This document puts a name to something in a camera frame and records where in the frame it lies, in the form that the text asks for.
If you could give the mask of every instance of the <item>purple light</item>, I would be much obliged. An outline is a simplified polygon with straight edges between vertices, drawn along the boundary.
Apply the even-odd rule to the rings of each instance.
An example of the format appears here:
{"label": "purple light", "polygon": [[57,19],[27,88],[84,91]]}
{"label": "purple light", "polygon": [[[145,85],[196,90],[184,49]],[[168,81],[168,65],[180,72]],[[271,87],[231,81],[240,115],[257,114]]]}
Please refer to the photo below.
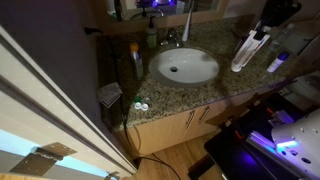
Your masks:
{"label": "purple light", "polygon": [[296,141],[288,141],[288,142],[284,142],[284,143],[279,143],[277,144],[278,148],[283,148],[283,147],[292,147],[292,146],[297,146],[298,143]]}

